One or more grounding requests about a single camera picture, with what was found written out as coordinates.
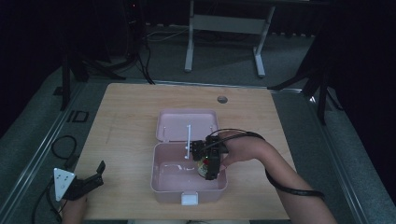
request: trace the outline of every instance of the table top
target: table top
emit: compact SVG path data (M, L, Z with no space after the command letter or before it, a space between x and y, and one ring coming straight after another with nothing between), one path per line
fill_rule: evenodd
M219 96L228 99L218 102ZM87 219L288 219L258 161L227 168L228 187L213 203L158 203L150 187L157 121L165 108L209 108L219 127L261 134L294 167L271 92L266 89L114 83L107 87L75 173L105 161L105 184L90 192Z

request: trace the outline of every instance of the open pink container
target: open pink container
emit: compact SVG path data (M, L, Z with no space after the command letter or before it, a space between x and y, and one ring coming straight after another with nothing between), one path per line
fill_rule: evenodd
M160 112L157 139L161 143L154 148L151 175L151 187L159 203L196 205L220 198L227 188L225 170L217 179L205 180L198 174L197 162L186 149L189 136L190 141L205 140L218 128L214 110L164 109Z

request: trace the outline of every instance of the gray floor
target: gray floor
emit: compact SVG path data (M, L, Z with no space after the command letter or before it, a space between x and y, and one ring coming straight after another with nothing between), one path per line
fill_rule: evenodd
M185 28L163 29L166 32L178 32ZM262 53L267 76L259 78L252 57L252 47L257 42L255 36L248 36L242 41L207 42L207 35L197 34L201 38L196 38L192 72L187 74L184 72L187 37L178 35L163 40L169 35L149 37L151 55L148 69L157 83L272 86L294 76L313 41L313 38L270 35ZM141 55L144 61L149 56L146 49L141 50ZM145 83L136 65L117 73L127 77L125 82ZM30 222L35 201L50 181L52 169L64 163L50 153L50 143L56 137L70 134L77 138L77 152L80 152L106 85L111 82L114 80L100 75L92 75L88 83L73 81L73 95L76 97L64 112L59 111L62 99L52 95L55 87L61 85L60 70L43 83L18 120L0 140L1 174L5 179L0 188L1 215L6 215L0 219L2 223ZM301 81L290 88L300 89L303 85L304 81ZM392 223L396 220L395 207L342 111L328 105L328 125L324 127L315 116L315 104L311 104L300 93L275 92L274 100L297 171L314 188L325 192L326 203L339 223ZM88 121L67 122L72 110L88 111ZM73 146L67 139L60 143L57 150L63 153L69 152ZM36 166L29 166L32 158L43 160ZM56 223L45 199L35 215L37 223ZM124 220L86 221L102 222L126 223ZM287 220L251 222L289 223Z

